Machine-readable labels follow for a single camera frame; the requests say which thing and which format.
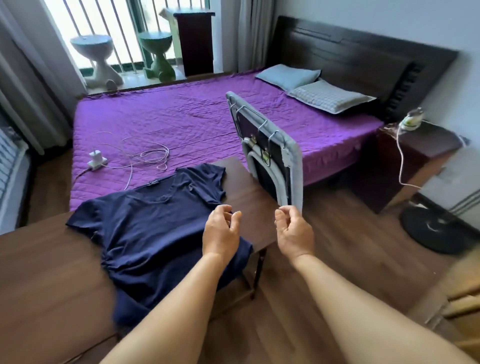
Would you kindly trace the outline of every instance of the pillow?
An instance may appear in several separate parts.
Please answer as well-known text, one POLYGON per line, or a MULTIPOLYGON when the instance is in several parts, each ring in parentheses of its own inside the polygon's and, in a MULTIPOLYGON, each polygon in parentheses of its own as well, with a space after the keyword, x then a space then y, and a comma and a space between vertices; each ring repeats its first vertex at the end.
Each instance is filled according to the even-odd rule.
POLYGON ((297 87, 288 92, 287 95, 296 98, 304 104, 331 114, 339 114, 353 106, 376 99, 376 97, 373 96, 367 96, 333 86, 325 80, 297 87))
POLYGON ((314 82, 320 76, 320 72, 320 70, 303 70, 301 68, 291 68, 284 64, 277 64, 263 70, 256 75, 256 78, 276 85, 285 91, 292 91, 297 87, 314 82))

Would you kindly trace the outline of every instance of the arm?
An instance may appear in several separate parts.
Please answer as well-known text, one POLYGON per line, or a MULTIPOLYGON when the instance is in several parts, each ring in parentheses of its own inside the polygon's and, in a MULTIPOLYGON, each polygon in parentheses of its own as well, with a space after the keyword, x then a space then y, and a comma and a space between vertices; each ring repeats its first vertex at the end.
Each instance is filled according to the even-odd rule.
POLYGON ((312 227, 294 206, 275 212, 278 245, 305 279, 350 364, 475 361, 440 336, 353 285, 314 256, 312 227))
POLYGON ((197 363, 218 280, 240 241, 241 213, 230 211, 221 205, 210 214, 202 258, 101 364, 197 363))

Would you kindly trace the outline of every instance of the navy blue t-shirt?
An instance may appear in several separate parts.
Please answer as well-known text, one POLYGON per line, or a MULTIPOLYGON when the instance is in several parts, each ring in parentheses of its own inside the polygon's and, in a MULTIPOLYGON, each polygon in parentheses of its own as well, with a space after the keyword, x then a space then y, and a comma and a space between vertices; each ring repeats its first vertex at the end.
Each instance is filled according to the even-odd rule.
MULTIPOLYGON (((145 186, 85 201, 69 218, 68 226, 103 247, 101 265, 117 288, 115 323, 137 325, 201 258, 205 223, 225 195, 224 172, 211 164, 179 168, 145 186)), ((240 238, 219 289, 243 271, 251 252, 240 238)))

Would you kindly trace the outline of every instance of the white stool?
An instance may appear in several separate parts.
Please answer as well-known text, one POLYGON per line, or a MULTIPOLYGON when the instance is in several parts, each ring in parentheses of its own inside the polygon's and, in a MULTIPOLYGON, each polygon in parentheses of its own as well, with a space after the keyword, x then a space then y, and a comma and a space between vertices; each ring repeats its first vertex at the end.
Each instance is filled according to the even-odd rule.
POLYGON ((96 62, 92 77, 85 77, 88 88, 106 87, 116 90, 123 84, 122 77, 107 64, 113 52, 113 41, 109 36, 91 35, 72 38, 70 43, 85 58, 96 62))

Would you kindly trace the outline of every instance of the hand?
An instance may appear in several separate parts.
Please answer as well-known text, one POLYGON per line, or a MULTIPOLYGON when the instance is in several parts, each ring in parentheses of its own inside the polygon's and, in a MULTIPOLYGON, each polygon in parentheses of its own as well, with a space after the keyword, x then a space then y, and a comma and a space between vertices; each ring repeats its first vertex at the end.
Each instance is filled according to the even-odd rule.
POLYGON ((230 205, 217 206, 208 217, 203 236, 203 254, 220 255, 224 267, 232 259, 240 243, 241 212, 237 211, 232 215, 231 211, 230 205))
POLYGON ((282 206, 275 211, 278 247, 290 263, 302 255, 314 255, 313 229, 295 206, 282 206))

